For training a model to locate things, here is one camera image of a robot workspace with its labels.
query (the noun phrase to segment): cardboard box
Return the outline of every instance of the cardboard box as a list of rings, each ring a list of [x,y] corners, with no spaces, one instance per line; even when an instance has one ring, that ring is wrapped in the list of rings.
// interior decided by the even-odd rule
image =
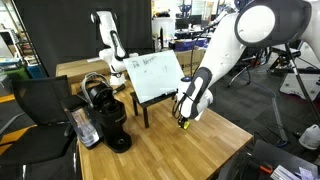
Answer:
[[[109,75],[110,69],[108,64],[103,60],[88,62],[87,59],[58,64],[56,68],[56,76],[68,76],[70,87],[71,84],[82,82],[84,76],[91,72]]]
[[[191,51],[175,52],[184,75],[190,75]],[[194,50],[192,59],[192,73],[200,65],[205,54],[204,49]]]

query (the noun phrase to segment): chair backrest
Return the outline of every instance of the chair backrest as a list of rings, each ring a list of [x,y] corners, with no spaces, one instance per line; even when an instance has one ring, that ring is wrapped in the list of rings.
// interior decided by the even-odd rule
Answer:
[[[67,76],[13,80],[12,90],[21,109],[37,125],[68,121],[60,104],[70,95]]]

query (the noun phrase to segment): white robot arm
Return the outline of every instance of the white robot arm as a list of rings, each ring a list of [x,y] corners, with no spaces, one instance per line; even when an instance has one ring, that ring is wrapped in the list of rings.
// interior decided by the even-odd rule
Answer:
[[[121,85],[125,82],[124,75],[121,72],[125,70],[122,60],[126,56],[126,51],[119,39],[114,18],[116,17],[109,11],[98,11],[91,14],[92,22],[99,24],[103,43],[110,47],[99,52],[100,58],[109,64],[111,71],[110,84]]]
[[[196,119],[212,103],[208,88],[231,70],[245,47],[271,47],[301,39],[320,59],[319,31],[319,1],[255,0],[240,13],[225,16],[211,37],[199,69],[192,78],[182,79],[177,95],[179,123]]]

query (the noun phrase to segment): stool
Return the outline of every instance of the stool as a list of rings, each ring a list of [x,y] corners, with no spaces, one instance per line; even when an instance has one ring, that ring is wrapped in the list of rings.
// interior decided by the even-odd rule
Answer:
[[[174,98],[174,96],[176,95],[176,93],[170,93],[167,95],[163,95],[163,96],[159,96],[156,97],[154,99],[151,99],[149,101],[146,101],[144,103],[140,103],[139,99],[137,97],[137,94],[135,92],[130,93],[131,97],[132,97],[132,103],[133,103],[133,109],[134,109],[134,115],[138,116],[138,109],[137,109],[137,103],[140,105],[140,107],[143,109],[143,119],[144,119],[144,127],[148,128],[149,127],[149,120],[148,120],[148,110],[147,108],[153,104],[156,104],[160,101],[163,101],[165,99],[168,99],[169,97],[171,97],[172,99]]]

